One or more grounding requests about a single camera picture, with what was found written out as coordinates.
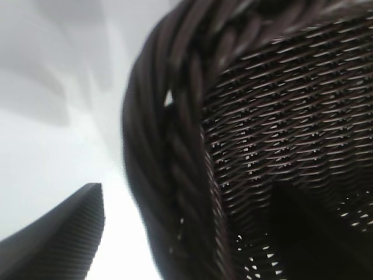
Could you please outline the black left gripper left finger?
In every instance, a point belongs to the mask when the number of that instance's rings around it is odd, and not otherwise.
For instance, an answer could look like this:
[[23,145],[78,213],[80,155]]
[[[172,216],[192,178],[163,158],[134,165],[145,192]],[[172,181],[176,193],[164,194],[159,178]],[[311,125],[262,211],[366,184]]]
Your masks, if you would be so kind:
[[1,240],[1,279],[85,279],[104,225],[102,185],[86,184]]

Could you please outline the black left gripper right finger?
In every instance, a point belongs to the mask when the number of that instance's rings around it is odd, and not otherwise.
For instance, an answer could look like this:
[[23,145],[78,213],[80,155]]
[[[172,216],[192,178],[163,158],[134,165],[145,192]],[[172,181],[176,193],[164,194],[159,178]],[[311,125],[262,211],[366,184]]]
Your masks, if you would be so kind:
[[288,182],[272,188],[270,225],[289,279],[372,279],[372,235]]

